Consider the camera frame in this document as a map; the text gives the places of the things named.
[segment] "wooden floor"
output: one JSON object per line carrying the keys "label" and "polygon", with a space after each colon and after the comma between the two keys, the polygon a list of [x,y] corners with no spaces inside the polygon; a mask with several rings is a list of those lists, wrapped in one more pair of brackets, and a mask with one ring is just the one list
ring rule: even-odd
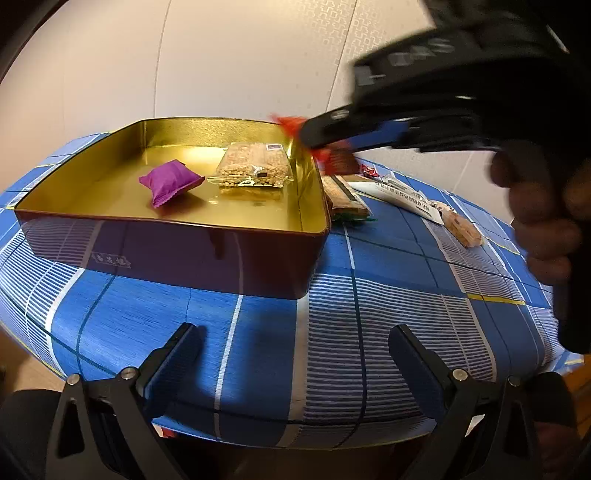
{"label": "wooden floor", "polygon": [[6,370],[2,393],[45,388],[62,391],[64,382],[0,328],[0,366]]}

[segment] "striped tablecloth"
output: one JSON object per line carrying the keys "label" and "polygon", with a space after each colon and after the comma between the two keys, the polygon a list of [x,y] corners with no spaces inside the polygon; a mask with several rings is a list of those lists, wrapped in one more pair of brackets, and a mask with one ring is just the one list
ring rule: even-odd
{"label": "striped tablecloth", "polygon": [[378,220],[335,225],[310,292],[297,301],[133,280],[35,257],[12,208],[103,136],[68,143],[0,195],[0,319],[58,375],[78,372],[87,380],[140,365],[183,322],[203,327],[204,350],[156,419],[162,426],[293,448],[374,445],[428,432],[432,422],[388,354],[388,332],[402,322],[449,367],[482,380],[580,362],[558,344],[551,290],[527,271],[511,228],[399,173],[489,241],[465,249],[444,227],[368,199]]}

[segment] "black plastic bracket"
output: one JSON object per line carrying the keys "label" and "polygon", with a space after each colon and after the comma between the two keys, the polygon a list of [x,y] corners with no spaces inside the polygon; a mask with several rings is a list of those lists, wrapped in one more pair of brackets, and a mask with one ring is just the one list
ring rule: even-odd
{"label": "black plastic bracket", "polygon": [[[178,388],[198,355],[200,338],[197,327],[183,323],[139,368],[126,367],[108,380],[69,376],[50,434],[46,479],[186,480],[151,419],[176,393],[174,384]],[[151,392],[155,380],[165,382],[159,395]]]}

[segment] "red wrapper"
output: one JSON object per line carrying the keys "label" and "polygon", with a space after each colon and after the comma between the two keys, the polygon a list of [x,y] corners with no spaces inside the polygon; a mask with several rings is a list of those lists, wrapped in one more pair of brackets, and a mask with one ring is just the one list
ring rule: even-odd
{"label": "red wrapper", "polygon": [[361,164],[361,173],[364,177],[369,177],[370,179],[375,179],[379,177],[379,173],[373,167],[368,167],[367,165]]}
{"label": "red wrapper", "polygon": [[[298,138],[307,118],[303,116],[271,115],[287,135]],[[325,175],[353,175],[359,173],[359,163],[345,140],[332,143],[324,148],[311,150],[314,159],[323,166]]]}

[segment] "round table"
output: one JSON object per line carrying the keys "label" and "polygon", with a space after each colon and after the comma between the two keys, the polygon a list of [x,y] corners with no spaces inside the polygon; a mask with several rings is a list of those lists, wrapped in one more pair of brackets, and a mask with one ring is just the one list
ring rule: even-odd
{"label": "round table", "polygon": [[[139,366],[183,322],[204,346],[155,423],[249,446],[346,448],[429,432],[387,347],[406,323],[451,367],[482,380],[580,361],[556,339],[551,290],[527,271],[510,226],[459,196],[396,177],[446,202],[488,239],[465,249],[435,223],[377,200],[377,218],[334,225],[308,295],[268,299],[99,273],[35,257],[12,209],[76,139],[0,195],[0,319],[61,377]],[[365,162],[380,174],[390,171]]]}

